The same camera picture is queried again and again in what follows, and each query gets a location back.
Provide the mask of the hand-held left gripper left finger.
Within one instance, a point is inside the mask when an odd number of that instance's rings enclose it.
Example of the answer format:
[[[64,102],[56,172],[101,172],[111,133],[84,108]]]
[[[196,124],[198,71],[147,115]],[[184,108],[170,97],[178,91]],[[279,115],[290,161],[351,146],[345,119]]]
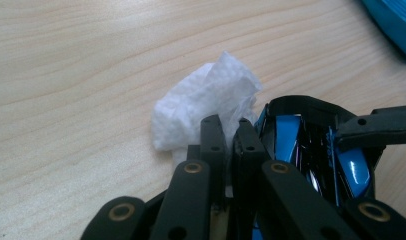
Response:
[[[212,206],[225,199],[226,143],[218,115],[200,123],[200,144],[189,145],[165,192],[149,240],[209,240]]]

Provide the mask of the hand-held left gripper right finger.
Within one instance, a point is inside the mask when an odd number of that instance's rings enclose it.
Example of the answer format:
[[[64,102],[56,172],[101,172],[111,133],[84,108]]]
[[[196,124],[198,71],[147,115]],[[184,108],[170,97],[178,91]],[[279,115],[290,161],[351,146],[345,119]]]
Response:
[[[246,119],[233,140],[232,186],[241,240],[253,226],[262,240],[359,240],[295,166],[269,158]]]

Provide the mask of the blue wet wipes pack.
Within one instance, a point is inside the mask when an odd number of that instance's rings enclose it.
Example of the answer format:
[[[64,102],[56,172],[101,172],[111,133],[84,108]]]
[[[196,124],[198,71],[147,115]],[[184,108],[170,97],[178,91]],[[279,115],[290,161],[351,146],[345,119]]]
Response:
[[[406,0],[361,0],[382,32],[406,55]]]

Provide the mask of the blue toy car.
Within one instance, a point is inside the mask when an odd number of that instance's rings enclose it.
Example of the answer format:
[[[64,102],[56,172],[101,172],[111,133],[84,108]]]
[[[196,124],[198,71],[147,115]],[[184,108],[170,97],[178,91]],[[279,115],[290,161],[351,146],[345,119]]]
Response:
[[[336,207],[373,191],[373,170],[360,148],[341,152],[339,125],[355,115],[310,96],[291,95],[265,105],[255,129],[270,158],[294,165]]]

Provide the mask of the white wet wipe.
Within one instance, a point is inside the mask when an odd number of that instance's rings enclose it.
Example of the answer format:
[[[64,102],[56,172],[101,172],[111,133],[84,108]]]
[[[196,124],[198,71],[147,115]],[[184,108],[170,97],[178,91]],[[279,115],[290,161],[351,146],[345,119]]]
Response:
[[[171,152],[175,164],[185,161],[187,147],[200,143],[200,122],[211,115],[220,118],[226,146],[231,148],[239,120],[257,120],[253,105],[261,90],[260,80],[245,64],[222,53],[156,102],[151,115],[154,148]]]

